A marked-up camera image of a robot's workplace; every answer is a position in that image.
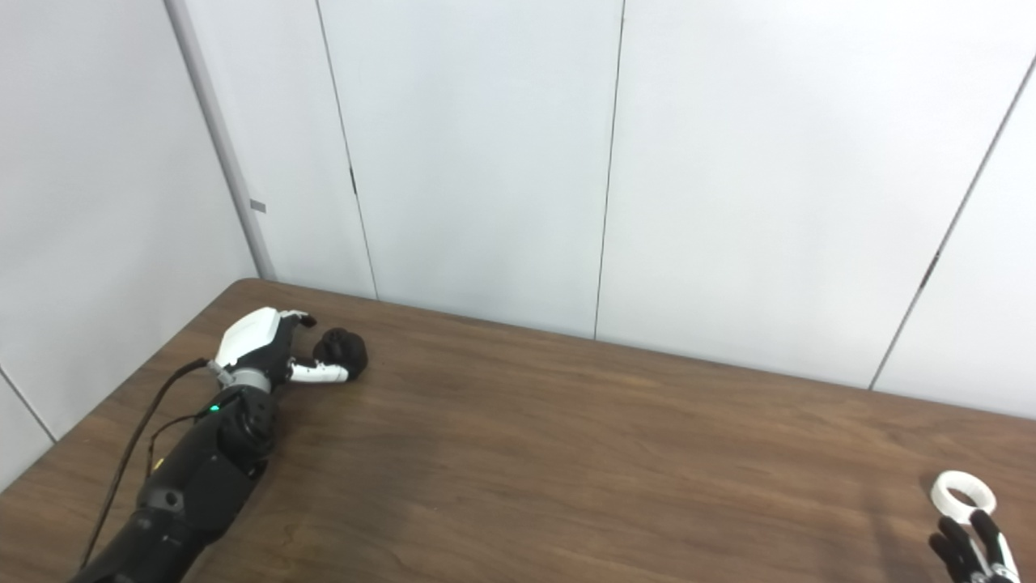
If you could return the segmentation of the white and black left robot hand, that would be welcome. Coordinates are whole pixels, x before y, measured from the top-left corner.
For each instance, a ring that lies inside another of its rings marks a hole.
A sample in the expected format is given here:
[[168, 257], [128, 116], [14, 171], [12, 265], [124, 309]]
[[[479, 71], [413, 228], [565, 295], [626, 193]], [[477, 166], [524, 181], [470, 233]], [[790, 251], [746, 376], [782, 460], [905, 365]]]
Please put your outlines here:
[[304, 311], [257, 309], [226, 329], [208, 368], [222, 389], [244, 386], [266, 393], [289, 381], [337, 384], [355, 380], [358, 373], [344, 365], [303, 363], [292, 355], [295, 330], [316, 324], [316, 318]]

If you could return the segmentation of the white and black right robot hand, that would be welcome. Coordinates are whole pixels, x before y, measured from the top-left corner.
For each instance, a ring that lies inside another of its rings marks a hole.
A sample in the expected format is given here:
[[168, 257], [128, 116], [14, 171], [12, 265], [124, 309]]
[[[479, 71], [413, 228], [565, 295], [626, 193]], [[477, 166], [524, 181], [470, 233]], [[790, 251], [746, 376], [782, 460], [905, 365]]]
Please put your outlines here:
[[928, 545], [942, 560], [952, 582], [1020, 582], [1020, 569], [1008, 540], [991, 519], [978, 509], [969, 516], [970, 530], [951, 517], [940, 517]]

